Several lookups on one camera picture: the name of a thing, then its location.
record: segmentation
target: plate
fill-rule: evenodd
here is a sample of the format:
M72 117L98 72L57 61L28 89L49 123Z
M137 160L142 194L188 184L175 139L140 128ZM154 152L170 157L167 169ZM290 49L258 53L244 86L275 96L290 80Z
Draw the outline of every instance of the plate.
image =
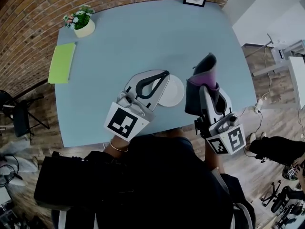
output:
M152 88L156 86L160 79L155 80L152 84ZM170 80L158 102L158 104L164 107L173 107L181 102L184 96L184 85L182 81L174 75L170 75Z

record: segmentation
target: green folder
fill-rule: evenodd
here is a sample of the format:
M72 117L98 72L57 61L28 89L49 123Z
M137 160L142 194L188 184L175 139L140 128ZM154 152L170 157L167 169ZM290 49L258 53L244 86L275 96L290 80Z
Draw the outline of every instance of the green folder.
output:
M55 47L49 71L48 83L59 84L69 82L69 73L74 50L75 43L73 42Z

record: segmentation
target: flower pot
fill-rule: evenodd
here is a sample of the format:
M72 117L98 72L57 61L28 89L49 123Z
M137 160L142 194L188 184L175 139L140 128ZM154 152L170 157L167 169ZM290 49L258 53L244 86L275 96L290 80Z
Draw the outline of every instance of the flower pot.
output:
M95 30L95 24L92 20L89 20L88 24L85 27L80 28L78 30L74 29L75 34L76 34L77 37L88 36L92 32L94 32L94 30Z

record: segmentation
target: white shoe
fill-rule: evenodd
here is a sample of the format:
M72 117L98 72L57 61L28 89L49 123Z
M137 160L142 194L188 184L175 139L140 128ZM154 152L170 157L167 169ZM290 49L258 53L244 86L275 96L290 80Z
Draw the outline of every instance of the white shoe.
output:
M256 135L255 135L255 133L251 133L250 139L249 139L250 144L251 144L253 141L255 141L255 140L256 140Z
M263 132L263 133L261 134L261 140L263 139L263 137L267 137L267 133L266 133L266 132Z

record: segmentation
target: black pants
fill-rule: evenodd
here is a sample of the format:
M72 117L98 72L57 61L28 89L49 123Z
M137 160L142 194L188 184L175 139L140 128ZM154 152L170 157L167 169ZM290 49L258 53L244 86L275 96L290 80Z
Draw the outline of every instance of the black pants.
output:
M268 158L277 163L290 166L305 152L305 143L292 141L280 136L263 137L250 144L250 151L258 158Z

